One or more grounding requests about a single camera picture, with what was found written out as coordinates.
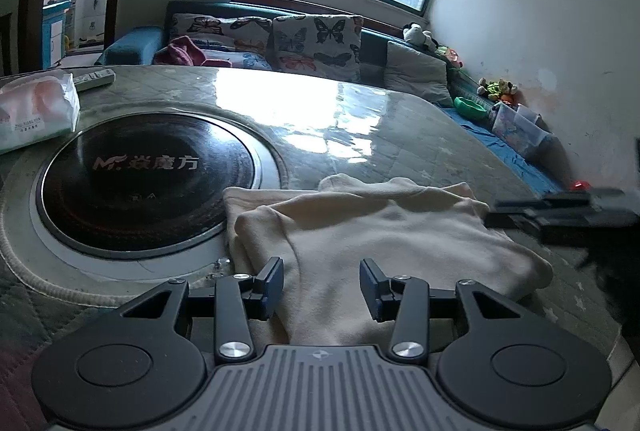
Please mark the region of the butterfly cushion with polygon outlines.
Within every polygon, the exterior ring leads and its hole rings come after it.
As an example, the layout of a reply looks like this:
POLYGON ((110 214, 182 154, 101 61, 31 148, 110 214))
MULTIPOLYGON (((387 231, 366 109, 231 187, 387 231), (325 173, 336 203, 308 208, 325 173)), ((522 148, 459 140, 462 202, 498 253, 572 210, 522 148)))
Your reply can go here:
POLYGON ((274 59, 282 72, 360 80, 361 16, 282 15, 273 20, 272 28, 274 59))
POLYGON ((260 16, 214 17, 176 13, 172 16, 169 39, 189 37, 203 50, 254 52, 264 54, 272 33, 272 21, 260 16))

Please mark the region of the butterfly cushion left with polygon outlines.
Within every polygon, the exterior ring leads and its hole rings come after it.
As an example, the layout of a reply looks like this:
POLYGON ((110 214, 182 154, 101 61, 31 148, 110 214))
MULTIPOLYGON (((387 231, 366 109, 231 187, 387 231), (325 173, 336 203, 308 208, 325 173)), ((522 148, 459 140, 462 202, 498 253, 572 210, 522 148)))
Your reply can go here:
POLYGON ((176 13, 172 16, 169 39, 189 37, 203 50, 254 52, 264 54, 272 33, 272 21, 260 16, 214 17, 176 13))

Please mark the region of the red plastic stool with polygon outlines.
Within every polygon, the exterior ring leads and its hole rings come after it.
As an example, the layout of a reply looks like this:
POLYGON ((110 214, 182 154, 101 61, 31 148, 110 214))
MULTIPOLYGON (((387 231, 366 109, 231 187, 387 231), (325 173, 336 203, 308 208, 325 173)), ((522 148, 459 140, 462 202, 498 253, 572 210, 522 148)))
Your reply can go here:
POLYGON ((572 190, 573 191, 588 191, 591 188, 591 184, 587 181, 576 181, 573 185, 572 185, 572 190))

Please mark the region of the grey remote control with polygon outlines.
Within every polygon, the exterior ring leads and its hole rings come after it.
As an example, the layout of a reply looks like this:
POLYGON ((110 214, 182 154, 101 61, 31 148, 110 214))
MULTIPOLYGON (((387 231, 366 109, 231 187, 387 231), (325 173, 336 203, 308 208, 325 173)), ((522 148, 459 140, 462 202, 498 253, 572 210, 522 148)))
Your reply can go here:
POLYGON ((98 68, 85 73, 72 73, 73 83, 78 93, 114 84, 116 74, 109 68, 98 68))

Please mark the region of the small plush toys pile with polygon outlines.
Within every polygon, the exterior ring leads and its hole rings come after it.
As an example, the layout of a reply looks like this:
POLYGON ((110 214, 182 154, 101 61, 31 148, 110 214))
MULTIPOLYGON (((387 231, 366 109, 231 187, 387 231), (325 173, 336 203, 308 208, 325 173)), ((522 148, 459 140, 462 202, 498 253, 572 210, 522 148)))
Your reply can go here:
POLYGON ((516 95, 518 95, 518 86, 504 79, 488 80, 480 78, 476 93, 493 103, 503 102, 506 105, 514 106, 516 104, 516 95))

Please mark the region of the butterfly cushion right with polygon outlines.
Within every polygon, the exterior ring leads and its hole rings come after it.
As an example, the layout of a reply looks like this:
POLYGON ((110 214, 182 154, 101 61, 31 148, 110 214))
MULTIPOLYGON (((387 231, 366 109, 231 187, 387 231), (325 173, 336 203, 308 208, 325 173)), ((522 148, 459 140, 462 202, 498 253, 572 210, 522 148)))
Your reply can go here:
POLYGON ((282 72, 360 80, 361 16, 282 15, 273 20, 272 28, 274 59, 282 72))

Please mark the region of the clear plastic storage box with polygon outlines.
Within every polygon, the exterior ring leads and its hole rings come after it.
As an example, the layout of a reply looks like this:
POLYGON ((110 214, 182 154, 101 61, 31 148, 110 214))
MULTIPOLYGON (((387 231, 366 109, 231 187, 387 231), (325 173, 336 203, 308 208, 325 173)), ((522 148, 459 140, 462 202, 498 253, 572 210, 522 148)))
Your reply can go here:
POLYGON ((491 131, 530 162, 537 160, 553 140, 550 132, 504 103, 496 110, 491 131))

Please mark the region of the white pink tissue pack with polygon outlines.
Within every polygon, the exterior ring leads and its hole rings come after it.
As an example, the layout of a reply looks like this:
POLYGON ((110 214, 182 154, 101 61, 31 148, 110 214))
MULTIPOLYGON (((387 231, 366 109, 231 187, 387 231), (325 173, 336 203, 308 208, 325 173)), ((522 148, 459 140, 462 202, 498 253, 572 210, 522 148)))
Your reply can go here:
POLYGON ((1 88, 1 153, 73 133, 80 113, 71 73, 51 70, 1 88))

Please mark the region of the blue corner sofa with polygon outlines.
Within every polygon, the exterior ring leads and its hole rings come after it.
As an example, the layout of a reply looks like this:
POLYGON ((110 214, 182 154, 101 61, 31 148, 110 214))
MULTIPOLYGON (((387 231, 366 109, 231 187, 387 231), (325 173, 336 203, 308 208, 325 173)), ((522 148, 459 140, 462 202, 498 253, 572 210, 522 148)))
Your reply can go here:
POLYGON ((198 65, 201 60, 416 95, 476 136, 536 193, 561 191, 539 161, 554 137, 523 106, 494 103, 473 91, 470 79, 446 60, 437 43, 410 44, 355 13, 173 1, 163 26, 131 29, 99 58, 102 65, 198 65))

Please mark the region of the blue white toy cabinet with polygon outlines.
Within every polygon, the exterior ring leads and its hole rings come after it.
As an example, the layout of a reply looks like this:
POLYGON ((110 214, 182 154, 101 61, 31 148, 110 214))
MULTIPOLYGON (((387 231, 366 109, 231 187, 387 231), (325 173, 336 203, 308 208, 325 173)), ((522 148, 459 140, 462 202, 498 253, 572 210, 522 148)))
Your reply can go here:
POLYGON ((48 69, 64 56, 65 14, 72 6, 70 0, 55 1, 42 7, 42 68, 48 69))

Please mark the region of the butterfly pillow lying flat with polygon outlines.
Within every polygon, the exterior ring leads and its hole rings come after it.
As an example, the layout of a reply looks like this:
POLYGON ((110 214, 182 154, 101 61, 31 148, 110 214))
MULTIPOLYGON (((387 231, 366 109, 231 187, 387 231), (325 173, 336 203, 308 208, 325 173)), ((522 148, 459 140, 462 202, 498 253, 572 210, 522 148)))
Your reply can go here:
POLYGON ((260 54, 254 52, 235 52, 205 50, 206 58, 209 60, 227 61, 232 68, 271 70, 268 61, 260 54))

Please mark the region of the cream knit garment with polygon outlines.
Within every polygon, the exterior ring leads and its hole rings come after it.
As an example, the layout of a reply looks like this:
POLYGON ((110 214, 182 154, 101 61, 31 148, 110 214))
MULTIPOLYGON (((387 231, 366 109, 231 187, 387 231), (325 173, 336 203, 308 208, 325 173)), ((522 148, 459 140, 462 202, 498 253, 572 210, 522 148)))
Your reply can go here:
POLYGON ((472 279, 512 300, 547 287, 553 277, 538 253, 485 227, 489 207, 466 183, 367 184, 334 174, 317 191, 227 188, 224 208, 236 272, 255 274, 272 257, 284 262, 276 314, 250 324, 258 349, 384 344, 390 324, 372 321, 360 292, 363 259, 436 289, 472 279))

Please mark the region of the green plastic bowl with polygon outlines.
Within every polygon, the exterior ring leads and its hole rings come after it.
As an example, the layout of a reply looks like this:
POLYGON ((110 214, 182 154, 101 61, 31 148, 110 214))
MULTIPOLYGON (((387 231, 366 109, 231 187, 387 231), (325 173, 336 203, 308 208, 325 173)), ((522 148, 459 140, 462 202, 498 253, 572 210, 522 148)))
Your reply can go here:
POLYGON ((482 122, 488 117, 488 110, 483 105, 464 96, 454 99, 454 109, 461 117, 473 122, 482 122))

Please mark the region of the pink crumpled garment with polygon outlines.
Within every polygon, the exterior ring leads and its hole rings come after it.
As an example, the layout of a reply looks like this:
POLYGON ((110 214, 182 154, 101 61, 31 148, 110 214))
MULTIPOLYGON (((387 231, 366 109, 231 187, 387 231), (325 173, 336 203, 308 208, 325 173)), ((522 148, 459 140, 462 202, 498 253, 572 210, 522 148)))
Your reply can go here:
POLYGON ((231 68, 227 60, 208 58, 189 36, 177 37, 166 47, 158 50, 152 59, 153 65, 195 66, 231 68))

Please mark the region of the grey plain cushion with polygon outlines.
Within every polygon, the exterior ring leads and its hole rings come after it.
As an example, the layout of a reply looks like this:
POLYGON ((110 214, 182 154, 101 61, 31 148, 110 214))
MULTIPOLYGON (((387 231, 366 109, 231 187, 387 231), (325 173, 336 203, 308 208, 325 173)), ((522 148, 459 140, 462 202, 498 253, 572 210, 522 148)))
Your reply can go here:
POLYGON ((438 106, 454 106, 446 63, 393 41, 387 43, 384 84, 387 89, 416 95, 438 106))

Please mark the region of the black round induction cooktop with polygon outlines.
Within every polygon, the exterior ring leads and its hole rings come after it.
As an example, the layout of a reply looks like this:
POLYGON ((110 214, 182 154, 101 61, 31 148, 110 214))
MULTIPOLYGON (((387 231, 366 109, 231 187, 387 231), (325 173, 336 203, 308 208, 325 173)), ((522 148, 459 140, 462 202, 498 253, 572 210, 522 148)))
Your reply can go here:
POLYGON ((61 243, 102 259, 154 259, 198 246, 224 229, 224 190, 262 182, 251 139, 194 114, 100 122, 43 167, 40 220, 61 243))

